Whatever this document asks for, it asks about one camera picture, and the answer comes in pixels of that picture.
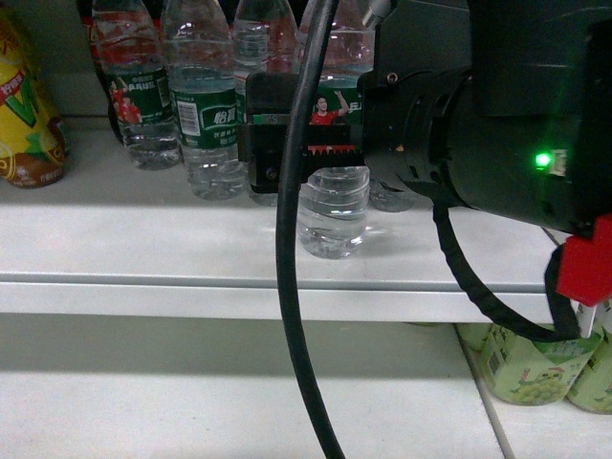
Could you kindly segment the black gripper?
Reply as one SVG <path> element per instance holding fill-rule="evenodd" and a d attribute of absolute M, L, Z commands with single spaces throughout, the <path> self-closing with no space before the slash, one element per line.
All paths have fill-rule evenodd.
<path fill-rule="evenodd" d="M 368 165 L 386 185 L 416 192 L 471 190 L 470 10 L 465 1 L 399 1 L 358 72 L 361 113 L 346 127 L 310 126 L 327 146 L 307 165 Z M 238 158 L 255 194 L 276 193 L 298 75 L 247 76 Z"/>

